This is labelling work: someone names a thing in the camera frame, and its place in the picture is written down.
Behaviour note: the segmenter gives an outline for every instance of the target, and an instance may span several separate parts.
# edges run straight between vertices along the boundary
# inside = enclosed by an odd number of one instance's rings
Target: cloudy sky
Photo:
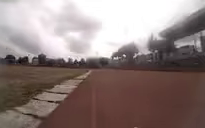
[[[0,56],[110,56],[205,5],[205,0],[0,0]]]

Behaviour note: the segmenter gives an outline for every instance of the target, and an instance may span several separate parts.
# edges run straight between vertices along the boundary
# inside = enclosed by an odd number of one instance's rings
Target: concrete curb
[[[90,73],[91,71],[88,71],[81,76],[66,80],[35,96],[23,106],[0,113],[0,128],[37,128]]]

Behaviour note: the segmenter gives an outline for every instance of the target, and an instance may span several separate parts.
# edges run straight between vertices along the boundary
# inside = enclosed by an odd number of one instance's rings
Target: grass field
[[[0,112],[23,105],[43,89],[84,72],[86,70],[0,65]]]

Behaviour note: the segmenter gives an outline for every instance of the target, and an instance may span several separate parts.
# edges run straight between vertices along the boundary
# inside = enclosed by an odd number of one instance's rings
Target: running track
[[[40,128],[205,128],[205,73],[94,70]]]

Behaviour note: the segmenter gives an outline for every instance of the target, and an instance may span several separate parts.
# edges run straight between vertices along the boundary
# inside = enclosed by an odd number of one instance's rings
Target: stadium roof
[[[160,32],[160,36],[166,39],[177,40],[202,30],[205,30],[205,7],[193,13],[184,21]]]

